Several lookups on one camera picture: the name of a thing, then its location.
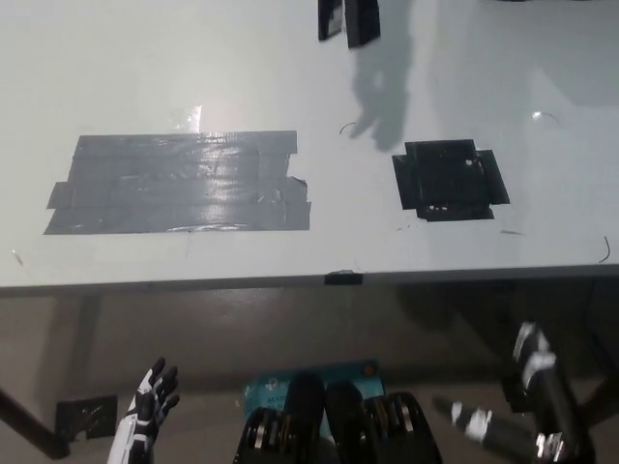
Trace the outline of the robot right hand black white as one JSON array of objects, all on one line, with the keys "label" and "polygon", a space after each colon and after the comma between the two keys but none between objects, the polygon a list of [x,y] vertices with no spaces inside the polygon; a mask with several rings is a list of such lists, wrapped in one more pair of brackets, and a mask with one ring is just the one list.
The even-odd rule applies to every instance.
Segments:
[{"label": "robot right hand black white", "polygon": [[533,453],[541,458],[551,454],[555,459],[561,453],[579,453],[585,448],[587,433],[557,355],[537,324],[525,322],[520,326],[513,360],[520,369],[519,385],[538,425],[535,432],[490,410],[470,408],[445,397],[434,397],[432,405],[469,440],[489,449]]}]

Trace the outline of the robot left hand black white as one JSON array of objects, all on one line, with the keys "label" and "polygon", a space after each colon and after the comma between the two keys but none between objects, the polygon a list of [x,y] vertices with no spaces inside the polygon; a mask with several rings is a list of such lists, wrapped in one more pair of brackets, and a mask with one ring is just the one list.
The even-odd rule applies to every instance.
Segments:
[{"label": "robot left hand black white", "polygon": [[139,432],[155,441],[170,410],[180,400],[177,387],[178,368],[165,369],[165,359],[159,358],[135,391],[126,418],[137,419]]}]

